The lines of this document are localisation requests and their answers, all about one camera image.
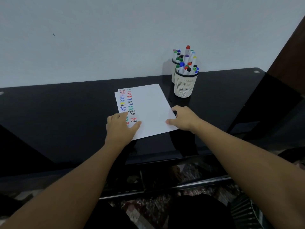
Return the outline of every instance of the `white wall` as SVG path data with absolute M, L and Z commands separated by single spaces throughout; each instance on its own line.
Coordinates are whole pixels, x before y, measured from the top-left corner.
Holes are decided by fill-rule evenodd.
M 0 0 L 0 87 L 169 74 L 188 44 L 201 71 L 267 70 L 304 14 L 305 0 Z

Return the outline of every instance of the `finger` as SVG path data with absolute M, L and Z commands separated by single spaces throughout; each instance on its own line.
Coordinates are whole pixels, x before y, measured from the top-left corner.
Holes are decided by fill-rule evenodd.
M 113 117 L 113 116 L 108 116 L 108 117 L 107 117 L 107 123 L 110 123 L 110 122 L 111 122 L 112 117 Z
M 140 125 L 142 124 L 142 121 L 138 121 L 137 123 L 135 123 L 131 129 L 134 131 L 134 133 L 137 132 L 137 130 L 139 129 Z
M 167 119 L 165 123 L 176 126 L 177 119 Z
M 180 107 L 179 105 L 176 105 L 174 107 L 172 107 L 172 111 L 179 111 L 182 107 Z
M 112 116 L 112 119 L 118 119 L 120 117 L 120 114 L 119 113 L 116 113 Z
M 124 121 L 124 120 L 126 120 L 127 115 L 128 115 L 128 112 L 122 112 L 122 113 L 120 113 L 119 117 Z

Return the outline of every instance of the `white paper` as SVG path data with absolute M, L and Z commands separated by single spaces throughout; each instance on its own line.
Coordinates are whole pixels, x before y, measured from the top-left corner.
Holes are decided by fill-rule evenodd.
M 170 132 L 178 129 L 173 125 L 165 123 L 166 119 L 175 119 L 176 116 L 171 110 L 159 84 L 139 86 L 131 89 L 133 110 L 136 120 L 141 120 L 142 124 L 132 140 L 147 136 Z M 116 103 L 119 112 L 121 110 L 120 90 L 115 92 Z

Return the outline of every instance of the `pen holder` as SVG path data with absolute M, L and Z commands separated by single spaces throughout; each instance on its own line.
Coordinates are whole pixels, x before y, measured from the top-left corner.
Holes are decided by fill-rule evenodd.
M 172 59 L 172 62 L 173 62 L 173 68 L 172 68 L 172 83 L 174 84 L 175 83 L 175 72 L 176 72 L 176 65 L 180 65 L 179 63 L 173 61 Z
M 189 97 L 192 94 L 198 74 L 182 75 L 175 70 L 175 95 L 181 98 Z

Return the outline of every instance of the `glossy surface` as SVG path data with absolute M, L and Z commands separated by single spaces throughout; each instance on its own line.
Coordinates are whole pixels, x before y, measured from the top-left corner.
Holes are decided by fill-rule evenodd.
M 51 169 L 70 168 L 103 146 L 106 118 L 118 112 L 114 92 L 119 88 L 158 83 L 171 107 L 189 106 L 200 118 L 227 131 L 264 75 L 258 68 L 202 72 L 185 99 L 174 95 L 170 75 L 1 88 L 0 124 L 53 164 L 60 164 Z M 134 141 L 120 160 L 137 164 L 205 151 L 199 138 L 177 130 Z M 36 159 L 32 152 L 29 156 Z

